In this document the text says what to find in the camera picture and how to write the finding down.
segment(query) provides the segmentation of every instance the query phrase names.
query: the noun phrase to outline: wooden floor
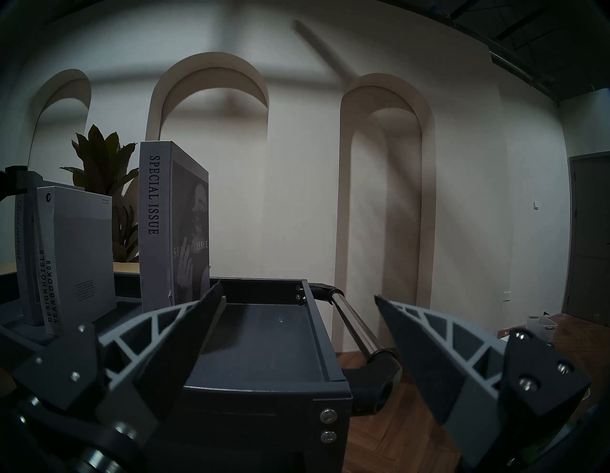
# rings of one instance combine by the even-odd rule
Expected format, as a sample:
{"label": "wooden floor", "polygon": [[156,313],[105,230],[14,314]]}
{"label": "wooden floor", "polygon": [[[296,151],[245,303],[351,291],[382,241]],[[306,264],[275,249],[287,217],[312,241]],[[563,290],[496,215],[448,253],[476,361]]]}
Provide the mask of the wooden floor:
{"label": "wooden floor", "polygon": [[[610,328],[570,316],[553,316],[559,324],[556,349],[591,377],[591,394],[574,416],[595,405],[610,380]],[[341,353],[345,368],[363,365],[360,353]],[[376,416],[354,417],[350,423],[345,473],[453,472],[459,452],[442,427],[434,422],[425,402],[408,377]]]}

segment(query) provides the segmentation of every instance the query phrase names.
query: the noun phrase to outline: arched wall niche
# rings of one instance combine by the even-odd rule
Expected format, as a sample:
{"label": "arched wall niche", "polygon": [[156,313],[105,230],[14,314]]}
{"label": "arched wall niche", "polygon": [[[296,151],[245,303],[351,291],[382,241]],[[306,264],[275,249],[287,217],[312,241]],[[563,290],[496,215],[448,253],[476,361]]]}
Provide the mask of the arched wall niche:
{"label": "arched wall niche", "polygon": [[186,57],[177,62],[160,77],[152,91],[151,105],[146,125],[146,140],[158,140],[162,124],[163,107],[170,91],[174,86],[188,75],[207,68],[227,68],[248,76],[257,86],[264,97],[264,104],[269,103],[269,92],[260,73],[241,57],[226,52],[202,52]]}
{"label": "arched wall niche", "polygon": [[59,167],[82,168],[71,141],[76,139],[76,133],[85,133],[90,102],[91,85],[78,70],[63,71],[41,87],[26,119],[30,121],[26,123],[28,135],[31,129],[28,169],[47,181],[72,183],[72,174]]}
{"label": "arched wall niche", "polygon": [[[380,340],[392,338],[372,301],[429,306],[434,260],[434,120],[421,95],[389,74],[355,80],[341,105],[335,285],[347,291]],[[332,341],[349,350],[337,314]]]}
{"label": "arched wall niche", "polygon": [[156,139],[174,141],[210,173],[212,273],[261,276],[267,89],[242,59],[220,53],[197,58],[181,67],[188,74],[167,91],[162,106],[160,96],[155,110],[151,105],[151,117],[159,120]]}
{"label": "arched wall niche", "polygon": [[[89,79],[85,73],[78,69],[66,69],[55,74],[43,85],[41,85],[41,87],[33,95],[21,127],[20,144],[18,147],[18,152],[21,156],[21,159],[19,160],[20,162],[29,161],[30,150],[32,148],[32,139],[34,138],[34,130],[36,128],[36,124],[38,123],[38,119],[40,118],[40,114],[52,103],[55,103],[61,98],[65,98],[62,96],[66,94],[66,89],[63,88],[64,85],[81,79],[86,81],[88,85],[88,93],[86,92],[87,87],[84,87],[85,92],[79,94],[79,97],[76,98],[81,100],[83,104],[89,108],[91,101],[91,86],[89,85]],[[77,87],[77,89],[80,91],[83,90],[82,87]]]}

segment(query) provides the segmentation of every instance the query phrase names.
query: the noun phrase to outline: portrait photo on book cover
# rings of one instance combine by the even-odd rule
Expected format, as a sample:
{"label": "portrait photo on book cover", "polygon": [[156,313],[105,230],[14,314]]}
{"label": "portrait photo on book cover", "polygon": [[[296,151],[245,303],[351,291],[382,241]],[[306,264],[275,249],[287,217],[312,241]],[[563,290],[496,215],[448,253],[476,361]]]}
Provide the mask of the portrait photo on book cover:
{"label": "portrait photo on book cover", "polygon": [[171,175],[174,304],[199,300],[210,288],[208,183],[175,161]]}

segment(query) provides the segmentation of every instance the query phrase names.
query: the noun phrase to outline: ceiling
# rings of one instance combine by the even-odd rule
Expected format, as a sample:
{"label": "ceiling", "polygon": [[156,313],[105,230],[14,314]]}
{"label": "ceiling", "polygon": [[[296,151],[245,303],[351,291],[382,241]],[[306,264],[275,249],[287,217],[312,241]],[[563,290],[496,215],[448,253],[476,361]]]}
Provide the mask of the ceiling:
{"label": "ceiling", "polygon": [[[0,0],[0,54],[28,32],[100,0]],[[604,0],[380,0],[488,45],[492,60],[555,101],[610,86],[610,2]]]}

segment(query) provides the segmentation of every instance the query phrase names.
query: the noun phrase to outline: white container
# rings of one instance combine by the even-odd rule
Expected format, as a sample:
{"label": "white container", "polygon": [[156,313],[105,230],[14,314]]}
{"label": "white container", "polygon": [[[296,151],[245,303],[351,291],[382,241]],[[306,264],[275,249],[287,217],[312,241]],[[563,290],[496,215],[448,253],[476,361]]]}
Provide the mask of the white container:
{"label": "white container", "polygon": [[553,341],[557,323],[547,317],[529,316],[525,322],[525,328],[545,342]]}

